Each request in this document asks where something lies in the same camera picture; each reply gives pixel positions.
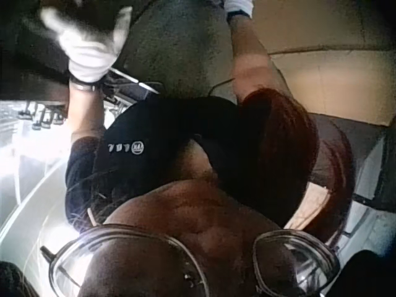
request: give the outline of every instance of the black sleeve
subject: black sleeve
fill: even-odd
[[[91,199],[91,182],[93,163],[99,140],[84,137],[72,145],[66,170],[66,217],[78,231],[81,223],[86,224],[87,207]]]

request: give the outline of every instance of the wrist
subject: wrist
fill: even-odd
[[[231,24],[231,21],[234,19],[249,19],[251,20],[251,16],[244,12],[243,10],[233,11],[227,13],[227,23]]]
[[[84,92],[96,92],[101,89],[103,79],[96,82],[83,82],[70,73],[69,85],[76,90]]]

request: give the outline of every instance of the hand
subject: hand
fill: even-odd
[[[82,82],[94,83],[106,75],[117,60],[129,33],[132,7],[122,8],[114,30],[99,32],[70,19],[54,7],[40,11],[43,23],[58,35],[61,48],[69,57],[69,71]]]
[[[224,10],[227,15],[244,14],[252,18],[253,0],[224,0]]]

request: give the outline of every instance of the beige wall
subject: beige wall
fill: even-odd
[[[256,0],[254,21],[309,111],[388,125],[396,112],[396,52],[381,17],[361,2]]]

